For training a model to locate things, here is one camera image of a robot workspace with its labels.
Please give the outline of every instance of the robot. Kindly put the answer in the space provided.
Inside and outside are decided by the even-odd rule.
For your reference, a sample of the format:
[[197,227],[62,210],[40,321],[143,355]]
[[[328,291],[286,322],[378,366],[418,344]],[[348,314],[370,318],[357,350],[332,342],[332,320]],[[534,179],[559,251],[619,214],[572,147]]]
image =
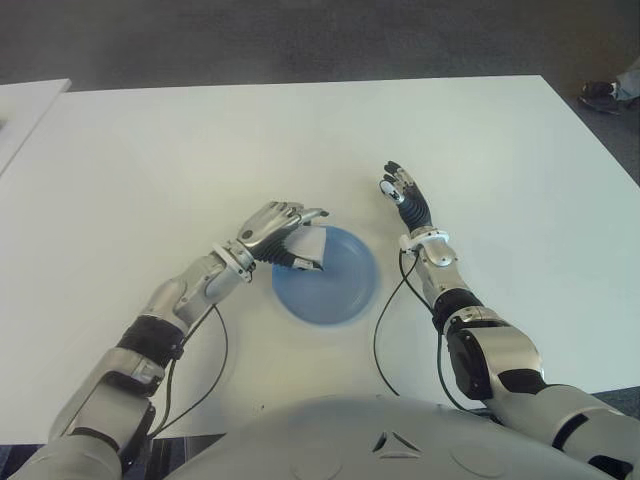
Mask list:
[[[411,176],[393,162],[385,170],[380,189],[409,230],[401,250],[416,259],[456,384],[493,420],[398,396],[310,399],[228,433],[170,477],[640,480],[640,422],[575,387],[545,383],[532,341],[485,307],[459,275],[449,235],[433,226]],[[288,252],[284,240],[326,215],[271,202],[236,239],[162,284],[59,413],[49,443],[12,478],[122,478],[148,438],[155,413],[149,398],[196,322],[250,281],[256,261],[320,268]]]

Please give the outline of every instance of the robotic hand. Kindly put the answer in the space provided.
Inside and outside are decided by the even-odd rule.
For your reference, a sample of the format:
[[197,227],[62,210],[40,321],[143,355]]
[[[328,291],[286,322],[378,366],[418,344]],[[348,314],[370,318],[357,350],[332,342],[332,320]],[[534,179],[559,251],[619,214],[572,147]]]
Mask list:
[[302,270],[322,270],[317,262],[287,251],[284,241],[300,225],[327,215],[321,208],[305,210],[299,203],[271,202],[245,222],[238,233],[238,242],[258,261]]
[[137,457],[153,422],[149,401],[165,368],[182,355],[182,341],[239,283],[249,282],[255,262],[301,269],[320,268],[285,247],[296,228],[320,208],[270,202],[247,220],[237,238],[196,259],[181,275],[162,284],[115,348],[98,362],[58,414],[50,443],[16,478],[119,478]]
[[447,340],[460,391],[482,401],[506,427],[613,478],[639,479],[640,422],[575,387],[545,383],[531,339],[486,308],[462,280],[449,235],[431,225],[413,179],[393,162],[385,170],[380,189],[409,229],[400,246],[418,256],[424,298],[438,334]]

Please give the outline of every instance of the metal bracket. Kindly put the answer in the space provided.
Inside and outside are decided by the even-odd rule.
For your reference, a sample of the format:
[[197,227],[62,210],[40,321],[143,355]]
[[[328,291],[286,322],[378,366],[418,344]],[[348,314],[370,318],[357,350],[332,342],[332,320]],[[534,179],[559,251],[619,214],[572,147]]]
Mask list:
[[233,270],[245,283],[251,281],[251,273],[229,253],[229,251],[221,245],[214,244],[213,251],[224,260],[228,267]]

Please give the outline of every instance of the gray carpet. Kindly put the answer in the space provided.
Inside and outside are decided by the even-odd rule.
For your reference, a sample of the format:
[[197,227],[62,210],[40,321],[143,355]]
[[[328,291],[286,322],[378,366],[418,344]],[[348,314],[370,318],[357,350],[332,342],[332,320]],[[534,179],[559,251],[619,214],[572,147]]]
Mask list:
[[[613,79],[640,55],[639,19],[637,0],[0,0],[0,84],[541,74],[640,183],[638,111],[612,117],[575,101],[584,80]],[[640,413],[639,389],[602,398]]]

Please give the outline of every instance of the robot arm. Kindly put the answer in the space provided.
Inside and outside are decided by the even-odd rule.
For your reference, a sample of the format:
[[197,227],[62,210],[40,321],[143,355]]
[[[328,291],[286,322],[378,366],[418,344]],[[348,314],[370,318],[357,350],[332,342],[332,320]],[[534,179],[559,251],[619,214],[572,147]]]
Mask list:
[[460,277],[449,235],[431,225],[411,177],[392,162],[385,170],[381,190],[409,228],[400,245],[419,256],[424,297],[438,334],[447,340],[460,391],[482,401],[506,427],[613,478],[640,478],[640,422],[575,387],[546,384],[529,337],[486,308]]
[[288,252],[284,240],[321,209],[271,202],[240,229],[237,239],[194,261],[162,284],[118,344],[108,350],[58,414],[49,444],[16,479],[120,478],[137,457],[155,416],[151,397],[171,360],[182,355],[190,327],[242,282],[254,260],[301,269],[317,264]]

